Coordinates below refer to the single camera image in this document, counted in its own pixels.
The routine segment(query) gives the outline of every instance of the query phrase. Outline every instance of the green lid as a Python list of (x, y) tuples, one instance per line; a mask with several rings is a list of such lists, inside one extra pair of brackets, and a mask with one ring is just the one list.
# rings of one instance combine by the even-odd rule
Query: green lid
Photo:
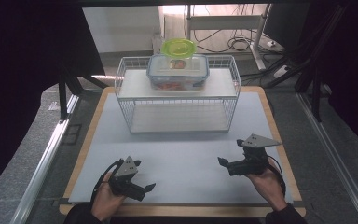
[(189, 58), (196, 51), (196, 44), (194, 44), (193, 41), (183, 38), (167, 40), (161, 47), (161, 53), (175, 59)]

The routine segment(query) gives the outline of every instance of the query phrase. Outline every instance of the white wire rack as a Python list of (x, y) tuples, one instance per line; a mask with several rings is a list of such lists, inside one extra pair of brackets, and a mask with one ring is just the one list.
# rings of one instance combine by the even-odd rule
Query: white wire rack
[(150, 57), (122, 58), (116, 96), (131, 133), (228, 132), (241, 90), (235, 60), (208, 56), (201, 91), (156, 91), (146, 75)]

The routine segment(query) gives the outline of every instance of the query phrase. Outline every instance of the white board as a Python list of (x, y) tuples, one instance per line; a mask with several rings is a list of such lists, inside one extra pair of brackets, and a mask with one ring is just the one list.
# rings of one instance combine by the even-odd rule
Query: white board
[[(217, 160), (243, 160), (236, 140), (252, 133), (272, 138), (256, 92), (240, 94), (228, 133), (137, 134), (129, 132), (117, 98), (111, 93), (69, 202), (89, 202), (104, 170), (114, 161), (132, 156), (142, 161), (132, 183), (141, 187), (156, 183), (141, 203), (266, 204), (248, 178), (230, 176)], [(280, 161), (276, 147), (266, 147), (266, 151)], [(286, 200), (293, 202), (289, 188)], [(125, 203), (138, 201), (128, 198)]]

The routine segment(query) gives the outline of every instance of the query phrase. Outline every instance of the wooden frame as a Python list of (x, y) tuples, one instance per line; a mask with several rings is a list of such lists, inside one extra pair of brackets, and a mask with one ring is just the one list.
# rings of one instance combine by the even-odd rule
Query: wooden frame
[[(92, 118), (89, 130), (84, 140), (83, 146), (77, 157), (74, 171), (69, 179), (64, 199), (71, 196), (72, 189), (80, 175), (84, 161), (90, 149), (91, 141), (97, 129), (98, 121), (103, 112), (103, 106), (109, 93), (114, 93), (113, 87), (108, 87), (103, 90), (100, 102), (97, 105), (94, 116)], [(267, 117), (268, 125), (275, 140), (282, 141), (269, 108), (269, 102), (264, 90), (260, 87), (241, 87), (241, 92), (257, 92), (264, 112)], [(280, 156), (281, 166), (286, 174), (288, 183), (287, 188), (291, 190), (294, 207), (301, 216), (305, 216), (306, 210), (302, 203), (301, 195), (299, 193), (295, 177), (287, 159), (286, 152), (283, 145), (277, 146), (277, 151)], [(73, 206), (71, 204), (60, 204), (60, 212), (64, 215), (68, 214)], [(264, 217), (266, 213), (271, 212), (269, 206), (255, 205), (255, 206), (234, 206), (234, 205), (153, 205), (153, 204), (123, 204), (117, 211), (116, 216), (121, 217)]]

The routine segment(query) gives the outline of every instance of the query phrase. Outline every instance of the hand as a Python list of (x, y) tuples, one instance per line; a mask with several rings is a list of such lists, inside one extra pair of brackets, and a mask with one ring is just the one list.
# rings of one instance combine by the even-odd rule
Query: hand
[(107, 183), (111, 174), (109, 172), (103, 178), (103, 183), (98, 188), (97, 196), (95, 196), (94, 204), (91, 208), (91, 213), (100, 221), (104, 221), (114, 215), (126, 199), (123, 195), (113, 194)]
[[(269, 164), (276, 168), (272, 159), (269, 159)], [(271, 205), (275, 211), (281, 211), (287, 206), (284, 199), (281, 185), (278, 177), (266, 168), (261, 175), (247, 175), (252, 181), (257, 192)]]

